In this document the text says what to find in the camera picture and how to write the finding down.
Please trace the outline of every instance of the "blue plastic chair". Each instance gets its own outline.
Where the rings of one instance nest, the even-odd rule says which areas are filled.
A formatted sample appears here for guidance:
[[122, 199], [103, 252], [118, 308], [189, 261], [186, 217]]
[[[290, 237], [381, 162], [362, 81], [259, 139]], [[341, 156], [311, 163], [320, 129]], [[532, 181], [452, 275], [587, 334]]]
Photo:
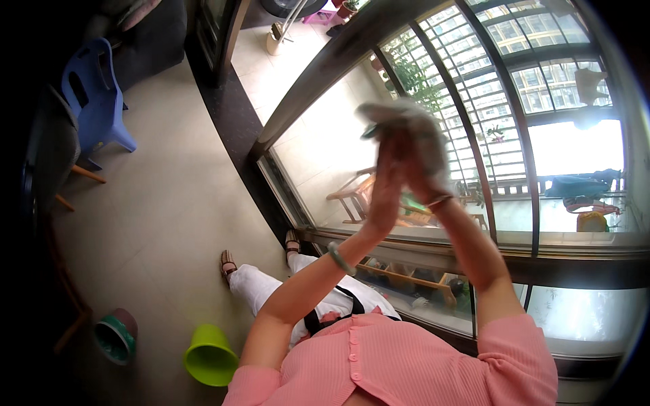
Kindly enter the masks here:
[[[104, 70], [100, 66], [100, 57]], [[83, 89], [75, 87], [81, 100], [70, 84], [71, 78], [76, 84], [81, 83]], [[109, 142], [115, 141], [130, 152], [135, 151], [137, 144], [122, 122], [124, 99], [113, 72], [111, 45], [106, 39], [96, 38], [88, 42], [71, 57], [63, 71], [61, 90], [79, 122], [81, 157], [96, 169], [101, 169], [89, 155]]]

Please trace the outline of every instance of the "white pants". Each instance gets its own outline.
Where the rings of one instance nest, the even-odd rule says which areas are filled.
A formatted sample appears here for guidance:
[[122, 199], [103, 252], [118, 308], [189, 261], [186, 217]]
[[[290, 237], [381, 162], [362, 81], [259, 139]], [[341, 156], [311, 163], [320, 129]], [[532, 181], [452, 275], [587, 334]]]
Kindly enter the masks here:
[[[289, 268], [292, 273], [296, 273], [317, 259], [308, 255], [294, 254], [289, 257]], [[250, 306], [254, 316], [257, 316], [257, 312], [259, 312], [259, 309], [261, 309], [268, 297], [271, 296], [271, 293], [278, 286], [282, 285], [282, 282], [252, 265], [240, 266], [237, 271], [230, 274], [228, 282], [230, 284], [230, 290], [248, 302], [248, 306]], [[339, 286], [351, 291], [359, 299], [361, 304], [363, 304], [366, 313], [371, 312], [375, 307], [379, 306], [382, 313], [386, 316], [401, 319], [393, 306], [381, 294], [353, 277], [345, 275], [341, 279], [341, 282], [339, 282]], [[341, 316], [347, 316], [352, 312], [352, 298], [337, 289], [332, 290], [316, 306], [316, 314], [319, 320], [324, 314], [329, 312], [338, 312]], [[305, 327], [305, 322], [304, 320], [300, 320], [291, 332], [289, 347], [293, 348], [307, 334], [308, 331]]]

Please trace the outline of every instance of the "sandal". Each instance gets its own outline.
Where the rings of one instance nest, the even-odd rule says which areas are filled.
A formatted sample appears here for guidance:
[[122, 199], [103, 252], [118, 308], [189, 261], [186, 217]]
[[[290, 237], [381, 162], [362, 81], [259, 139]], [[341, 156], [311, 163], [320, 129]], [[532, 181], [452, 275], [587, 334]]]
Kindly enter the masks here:
[[[235, 265], [235, 268], [228, 271], [224, 271], [224, 265], [226, 264]], [[237, 270], [237, 264], [235, 264], [235, 260], [233, 259], [233, 255], [230, 253], [230, 251], [225, 250], [224, 252], [221, 253], [221, 261], [220, 261], [219, 269], [221, 270], [221, 276], [223, 276], [224, 279], [226, 280], [226, 283], [228, 283], [227, 276]]]
[[[289, 248], [289, 247], [287, 247], [290, 242], [295, 242], [296, 244], [298, 244], [298, 248]], [[288, 254], [288, 253], [290, 253], [292, 251], [300, 253], [300, 241], [298, 240], [298, 237], [296, 236], [296, 231], [289, 230], [289, 231], [287, 231], [287, 237], [285, 238], [285, 254]]]

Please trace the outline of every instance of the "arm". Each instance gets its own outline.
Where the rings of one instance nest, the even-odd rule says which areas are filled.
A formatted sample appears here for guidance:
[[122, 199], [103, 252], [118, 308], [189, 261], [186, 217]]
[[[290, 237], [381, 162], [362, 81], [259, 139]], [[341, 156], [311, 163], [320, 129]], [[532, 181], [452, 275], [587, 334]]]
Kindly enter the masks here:
[[[395, 162], [393, 143], [382, 143], [368, 220], [358, 233], [338, 248], [345, 262], [353, 267], [395, 226], [402, 189]], [[279, 370], [287, 354], [293, 327], [345, 275], [327, 254], [284, 282], [257, 313], [244, 345], [240, 366], [265, 366]]]
[[[417, 158], [417, 146], [410, 136], [401, 136], [398, 148], [402, 157], [401, 170], [408, 186], [420, 201], [428, 203], [441, 194], [447, 194], [442, 188], [431, 185], [423, 175], [425, 169]], [[492, 320], [524, 313], [501, 253], [460, 203], [456, 199], [448, 199], [433, 206], [432, 210], [445, 226], [456, 258], [478, 292], [478, 328]]]
[[496, 245], [481, 233], [456, 199], [439, 204], [435, 215], [445, 226], [461, 267], [476, 288], [480, 329], [492, 320], [525, 313]]

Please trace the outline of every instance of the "pink stool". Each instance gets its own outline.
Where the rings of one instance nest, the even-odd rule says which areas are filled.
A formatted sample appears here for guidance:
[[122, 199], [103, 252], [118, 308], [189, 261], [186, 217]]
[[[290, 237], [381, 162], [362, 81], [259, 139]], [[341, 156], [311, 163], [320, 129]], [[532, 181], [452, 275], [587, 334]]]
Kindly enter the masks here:
[[[310, 24], [310, 23], [312, 23], [312, 24], [323, 24], [323, 25], [327, 25], [327, 24], [330, 23], [330, 21], [332, 20], [332, 18], [334, 18], [334, 16], [336, 16], [336, 12], [337, 12], [337, 11], [339, 11], [339, 9], [336, 8], [336, 7], [334, 7], [334, 5], [332, 4], [332, 0], [328, 0], [328, 2], [325, 3], [325, 5], [323, 6], [323, 8], [320, 9], [318, 12], [316, 12], [316, 13], [314, 13], [314, 14], [312, 14], [312, 15], [310, 15], [310, 16], [307, 16], [307, 17], [305, 17], [304, 19], [302, 19], [302, 23], [303, 23], [303, 24]], [[321, 18], [320, 16], [318, 16], [319, 13], [323, 13], [323, 14], [325, 14], [325, 15], [326, 15], [326, 18]]]

